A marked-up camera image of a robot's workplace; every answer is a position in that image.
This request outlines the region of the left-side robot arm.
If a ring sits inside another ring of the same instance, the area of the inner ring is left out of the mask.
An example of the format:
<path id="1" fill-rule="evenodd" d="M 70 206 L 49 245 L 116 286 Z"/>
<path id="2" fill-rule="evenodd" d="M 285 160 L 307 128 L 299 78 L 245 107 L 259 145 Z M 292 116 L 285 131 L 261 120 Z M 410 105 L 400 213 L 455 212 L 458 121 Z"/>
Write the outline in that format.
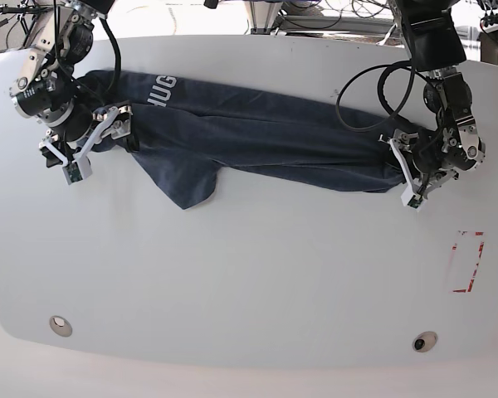
<path id="1" fill-rule="evenodd" d="M 242 87 L 164 75 L 94 70 L 72 101 L 78 117 L 41 143 L 48 167 L 86 179 L 90 152 L 120 145 L 180 208 L 207 200 L 224 167 L 338 192 L 385 193 L 405 206 L 485 157 L 468 84 L 453 67 L 415 59 L 380 66 L 386 118 Z"/>

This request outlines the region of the right-side robot arm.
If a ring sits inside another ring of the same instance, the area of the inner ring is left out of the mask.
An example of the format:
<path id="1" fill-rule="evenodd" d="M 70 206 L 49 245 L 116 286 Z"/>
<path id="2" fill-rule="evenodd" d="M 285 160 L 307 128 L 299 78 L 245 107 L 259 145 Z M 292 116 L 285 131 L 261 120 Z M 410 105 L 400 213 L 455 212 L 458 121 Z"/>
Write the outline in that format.
<path id="1" fill-rule="evenodd" d="M 130 133 L 130 104 L 110 104 L 121 75 L 121 52 L 107 22 L 111 1 L 67 1 L 54 5 L 38 42 L 30 49 L 9 90 L 17 112 L 47 127 L 39 151 L 47 167 L 60 166 L 73 180 L 90 172 L 87 154 L 106 136 Z M 100 20 L 114 52 L 107 85 L 91 89 L 73 73 L 93 46 L 94 20 Z"/>

